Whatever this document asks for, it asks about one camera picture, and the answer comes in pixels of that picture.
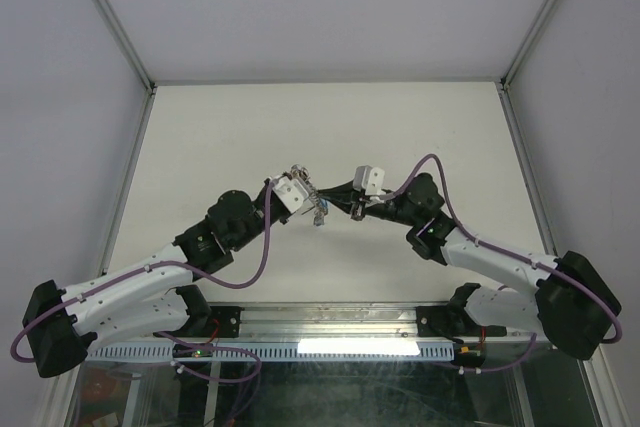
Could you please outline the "metal keyring holder with rings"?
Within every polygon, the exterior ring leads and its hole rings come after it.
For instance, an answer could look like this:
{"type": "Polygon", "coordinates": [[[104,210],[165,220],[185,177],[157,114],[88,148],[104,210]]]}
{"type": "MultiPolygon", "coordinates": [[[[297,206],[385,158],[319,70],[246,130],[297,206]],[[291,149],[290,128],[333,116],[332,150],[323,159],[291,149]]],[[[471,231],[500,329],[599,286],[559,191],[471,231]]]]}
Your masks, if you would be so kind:
{"type": "Polygon", "coordinates": [[[300,164],[294,164],[290,168],[289,174],[292,179],[297,179],[298,181],[301,182],[307,194],[307,197],[303,201],[302,208],[298,212],[298,214],[301,216],[304,216],[306,214],[311,214],[314,227],[324,226],[325,218],[328,215],[328,212],[325,213],[321,210],[321,207],[320,207],[321,198],[319,196],[319,191],[311,181],[311,175],[309,173],[309,170],[300,164]]]}

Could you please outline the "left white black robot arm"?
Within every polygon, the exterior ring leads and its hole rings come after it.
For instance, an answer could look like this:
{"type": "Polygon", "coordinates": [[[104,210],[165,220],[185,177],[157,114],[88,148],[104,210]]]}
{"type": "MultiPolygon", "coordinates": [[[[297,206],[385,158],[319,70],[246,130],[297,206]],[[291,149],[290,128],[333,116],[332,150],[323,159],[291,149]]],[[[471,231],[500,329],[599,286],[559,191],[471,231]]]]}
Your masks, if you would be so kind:
{"type": "Polygon", "coordinates": [[[201,221],[143,261],[80,284],[39,284],[11,344],[12,358],[34,365],[42,378],[53,378],[96,350],[132,337],[201,334],[210,309],[196,281],[233,290],[253,286],[267,266],[272,226],[287,222],[308,197],[304,183],[291,174],[266,180],[256,198],[230,190],[201,221]],[[263,251],[252,277],[243,282],[217,277],[234,253],[257,238],[263,240],[263,251]]]}

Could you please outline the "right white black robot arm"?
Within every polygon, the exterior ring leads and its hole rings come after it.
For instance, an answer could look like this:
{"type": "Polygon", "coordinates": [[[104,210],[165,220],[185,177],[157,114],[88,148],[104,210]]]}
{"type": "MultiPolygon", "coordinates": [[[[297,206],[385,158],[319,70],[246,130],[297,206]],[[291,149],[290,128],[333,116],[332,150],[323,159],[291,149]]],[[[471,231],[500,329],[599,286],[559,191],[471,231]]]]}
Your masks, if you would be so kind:
{"type": "Polygon", "coordinates": [[[479,326],[515,328],[544,336],[578,360],[621,338],[621,304],[584,255],[537,254],[481,238],[444,212],[446,199],[428,173],[399,194],[347,182],[320,196],[354,220],[374,217],[408,226],[406,239],[424,260],[498,282],[497,289],[478,283],[456,289],[447,321],[459,334],[479,326]]]}

